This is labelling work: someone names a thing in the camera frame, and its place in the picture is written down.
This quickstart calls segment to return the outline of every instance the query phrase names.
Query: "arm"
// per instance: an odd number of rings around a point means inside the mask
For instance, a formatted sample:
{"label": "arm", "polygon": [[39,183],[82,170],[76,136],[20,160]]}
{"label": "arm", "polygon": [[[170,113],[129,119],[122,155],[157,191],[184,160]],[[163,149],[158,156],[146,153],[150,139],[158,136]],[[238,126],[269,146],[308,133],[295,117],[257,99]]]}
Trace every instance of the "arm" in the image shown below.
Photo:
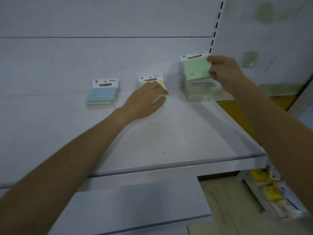
{"label": "arm", "polygon": [[164,97],[151,105],[160,94],[168,92],[157,82],[144,84],[123,107],[22,178],[0,200],[0,233],[47,234],[120,131],[162,106]]}
{"label": "arm", "polygon": [[313,214],[313,131],[247,79],[235,59],[209,56],[208,60],[213,63],[209,72],[239,103],[273,164]]}

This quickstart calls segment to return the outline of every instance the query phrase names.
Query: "green sticky note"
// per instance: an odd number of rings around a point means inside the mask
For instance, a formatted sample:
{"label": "green sticky note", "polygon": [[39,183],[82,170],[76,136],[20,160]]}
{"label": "green sticky note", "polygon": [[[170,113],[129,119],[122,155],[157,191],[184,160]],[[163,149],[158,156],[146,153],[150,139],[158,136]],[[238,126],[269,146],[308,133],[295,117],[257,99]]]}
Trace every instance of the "green sticky note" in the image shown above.
{"label": "green sticky note", "polygon": [[212,64],[207,57],[200,57],[183,62],[187,81],[210,77],[208,70]]}

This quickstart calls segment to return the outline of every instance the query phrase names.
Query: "forearm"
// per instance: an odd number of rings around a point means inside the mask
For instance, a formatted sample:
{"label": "forearm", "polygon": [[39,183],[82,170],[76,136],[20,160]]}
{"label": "forearm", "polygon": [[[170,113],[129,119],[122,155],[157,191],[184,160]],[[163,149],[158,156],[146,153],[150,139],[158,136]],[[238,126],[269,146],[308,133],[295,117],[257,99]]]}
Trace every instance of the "forearm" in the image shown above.
{"label": "forearm", "polygon": [[0,200],[2,234],[48,233],[73,194],[128,123],[120,109],[116,109],[19,181]]}
{"label": "forearm", "polygon": [[299,199],[313,212],[313,131],[277,106],[249,80],[231,92],[249,118],[270,159]]}

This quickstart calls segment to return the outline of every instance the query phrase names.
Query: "person's left arm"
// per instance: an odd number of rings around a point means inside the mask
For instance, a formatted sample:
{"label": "person's left arm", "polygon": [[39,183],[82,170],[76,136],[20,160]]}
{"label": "person's left arm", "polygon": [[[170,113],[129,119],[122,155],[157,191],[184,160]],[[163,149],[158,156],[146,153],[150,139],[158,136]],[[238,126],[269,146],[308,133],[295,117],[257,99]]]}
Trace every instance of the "person's left arm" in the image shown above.
{"label": "person's left arm", "polygon": [[0,234],[47,234],[104,152],[130,122],[160,108],[168,94],[157,82],[136,90],[121,108],[21,179],[0,199]]}

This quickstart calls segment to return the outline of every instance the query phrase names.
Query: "tile floor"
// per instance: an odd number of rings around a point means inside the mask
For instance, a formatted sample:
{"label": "tile floor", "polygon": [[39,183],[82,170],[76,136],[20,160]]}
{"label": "tile floor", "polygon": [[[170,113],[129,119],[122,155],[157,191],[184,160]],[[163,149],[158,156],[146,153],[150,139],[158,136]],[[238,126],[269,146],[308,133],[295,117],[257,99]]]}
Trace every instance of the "tile floor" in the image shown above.
{"label": "tile floor", "polygon": [[190,235],[313,234],[313,217],[286,222],[266,217],[248,186],[236,177],[200,184],[213,218],[189,225]]}

